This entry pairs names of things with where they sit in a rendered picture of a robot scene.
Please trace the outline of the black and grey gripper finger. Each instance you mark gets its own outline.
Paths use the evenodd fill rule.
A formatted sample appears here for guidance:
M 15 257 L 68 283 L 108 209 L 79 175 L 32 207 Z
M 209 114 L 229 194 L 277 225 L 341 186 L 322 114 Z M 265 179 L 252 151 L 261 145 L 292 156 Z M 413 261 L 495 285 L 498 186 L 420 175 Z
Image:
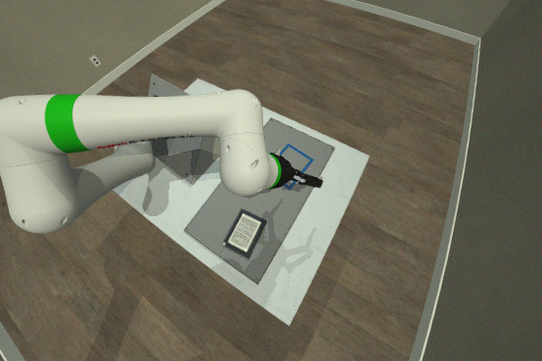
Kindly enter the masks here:
M 311 175 L 308 175 L 308 174 L 304 174 L 304 173 L 301 173 L 300 170 L 297 170 L 297 169 L 294 169 L 293 168 L 293 171 L 296 171 L 297 172 L 297 176 L 294 176 L 294 179 L 293 181 L 299 181 L 298 184 L 299 185 L 307 185 L 307 186 L 312 186 L 312 187 L 316 187 L 316 188 L 321 188 L 322 184 L 323 184 L 323 177 L 322 176 L 311 176 Z

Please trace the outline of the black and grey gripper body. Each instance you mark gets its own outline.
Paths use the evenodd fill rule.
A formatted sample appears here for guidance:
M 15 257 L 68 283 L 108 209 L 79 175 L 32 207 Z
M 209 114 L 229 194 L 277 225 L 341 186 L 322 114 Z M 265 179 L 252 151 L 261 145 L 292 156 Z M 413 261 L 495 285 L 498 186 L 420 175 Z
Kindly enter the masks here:
M 297 176 L 297 173 L 295 171 L 293 171 L 292 165 L 289 162 L 288 162 L 288 164 L 289 164 L 289 167 L 290 167 L 290 177 L 289 177 L 289 179 L 288 179 L 288 181 L 286 183 L 288 183 L 291 179 L 295 180 L 294 176 Z

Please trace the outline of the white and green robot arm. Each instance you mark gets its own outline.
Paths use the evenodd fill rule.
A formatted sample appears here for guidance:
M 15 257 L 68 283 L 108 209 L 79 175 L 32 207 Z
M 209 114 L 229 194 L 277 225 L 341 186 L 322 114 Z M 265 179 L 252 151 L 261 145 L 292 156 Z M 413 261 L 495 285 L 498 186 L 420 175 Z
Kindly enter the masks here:
M 266 151 L 262 106 L 246 90 L 13 96 L 0 100 L 0 176 L 10 216 L 31 233 L 62 230 L 106 193 L 151 170 L 151 140 L 185 137 L 218 138 L 220 179 L 235 195 L 280 188 L 289 179 L 281 150 Z M 70 167 L 68 154 L 108 147 L 114 154 Z

